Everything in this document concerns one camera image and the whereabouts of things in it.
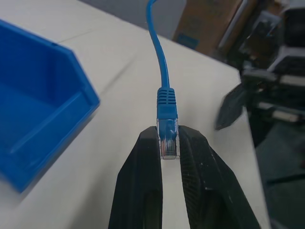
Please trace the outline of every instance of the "ethernet cable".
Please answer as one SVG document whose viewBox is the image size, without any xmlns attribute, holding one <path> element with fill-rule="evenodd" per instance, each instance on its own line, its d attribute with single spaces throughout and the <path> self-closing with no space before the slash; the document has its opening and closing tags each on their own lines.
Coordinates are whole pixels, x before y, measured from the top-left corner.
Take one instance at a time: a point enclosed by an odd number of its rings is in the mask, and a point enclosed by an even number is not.
<svg viewBox="0 0 305 229">
<path fill-rule="evenodd" d="M 171 160 L 180 158 L 178 113 L 175 91 L 170 88 L 165 55 L 153 26 L 152 4 L 156 1 L 149 0 L 146 7 L 146 20 L 161 72 L 162 84 L 157 93 L 157 130 L 160 154 L 162 159 Z"/>
</svg>

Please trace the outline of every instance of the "blue cable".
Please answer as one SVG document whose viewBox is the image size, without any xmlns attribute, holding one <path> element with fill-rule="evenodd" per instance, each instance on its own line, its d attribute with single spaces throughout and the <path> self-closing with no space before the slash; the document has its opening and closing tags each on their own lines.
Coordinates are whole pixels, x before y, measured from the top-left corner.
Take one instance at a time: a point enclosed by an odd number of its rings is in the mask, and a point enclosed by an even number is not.
<svg viewBox="0 0 305 229">
<path fill-rule="evenodd" d="M 149 34 L 151 35 L 155 47 L 160 72 L 162 86 L 157 92 L 157 131 L 159 137 L 160 155 L 162 159 L 180 158 L 179 133 L 178 133 L 178 113 L 175 91 L 170 88 L 166 59 L 153 27 L 152 4 L 157 0 L 150 0 L 146 7 L 146 19 Z"/>
<path fill-rule="evenodd" d="M 148 31 L 152 38 L 153 45 L 156 49 L 156 53 L 158 56 L 160 72 L 161 72 L 162 87 L 170 87 L 170 80 L 168 77 L 168 70 L 167 70 L 165 55 L 164 55 L 163 49 L 161 47 L 160 41 L 158 39 L 157 33 L 154 30 L 154 26 L 153 26 L 152 5 L 156 1 L 157 0 L 150 0 L 148 2 L 147 7 L 146 7 L 146 20 L 147 20 L 147 24 L 148 24 Z"/>
</svg>

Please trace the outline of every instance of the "blue plastic bin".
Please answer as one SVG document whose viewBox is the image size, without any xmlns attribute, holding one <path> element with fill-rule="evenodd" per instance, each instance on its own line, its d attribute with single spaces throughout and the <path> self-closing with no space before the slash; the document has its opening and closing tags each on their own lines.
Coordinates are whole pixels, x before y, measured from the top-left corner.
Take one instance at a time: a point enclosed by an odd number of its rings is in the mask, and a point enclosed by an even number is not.
<svg viewBox="0 0 305 229">
<path fill-rule="evenodd" d="M 98 106 L 72 51 L 0 20 L 0 172 L 18 191 Z"/>
</svg>

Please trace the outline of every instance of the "black clamp jaw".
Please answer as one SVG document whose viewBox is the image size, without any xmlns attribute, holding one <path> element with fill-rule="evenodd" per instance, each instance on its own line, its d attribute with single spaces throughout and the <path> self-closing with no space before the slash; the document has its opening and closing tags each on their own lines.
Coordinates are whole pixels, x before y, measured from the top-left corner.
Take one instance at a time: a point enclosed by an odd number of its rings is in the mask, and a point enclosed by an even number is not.
<svg viewBox="0 0 305 229">
<path fill-rule="evenodd" d="M 191 229 L 259 229 L 234 175 L 196 130 L 179 127 Z M 163 188 L 156 127 L 141 132 L 117 178 L 109 229 L 161 229 Z"/>
</svg>

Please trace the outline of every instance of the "tabletop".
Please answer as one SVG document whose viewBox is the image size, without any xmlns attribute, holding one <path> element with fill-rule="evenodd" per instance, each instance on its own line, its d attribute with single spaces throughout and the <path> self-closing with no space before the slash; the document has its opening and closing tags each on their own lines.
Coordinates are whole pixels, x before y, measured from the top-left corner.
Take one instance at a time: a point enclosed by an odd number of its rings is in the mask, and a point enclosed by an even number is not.
<svg viewBox="0 0 305 229">
<path fill-rule="evenodd" d="M 0 228 L 107 228 L 116 176 L 139 133 L 156 125 L 161 80 L 149 33 L 76 0 L 0 0 L 0 5 L 0 19 L 72 49 L 101 99 L 91 120 L 28 190 L 18 194 L 0 181 Z M 238 71 L 160 41 L 179 124 L 208 139 L 268 229 L 246 113 L 231 127 L 214 131 L 223 96 L 240 82 Z"/>
</svg>

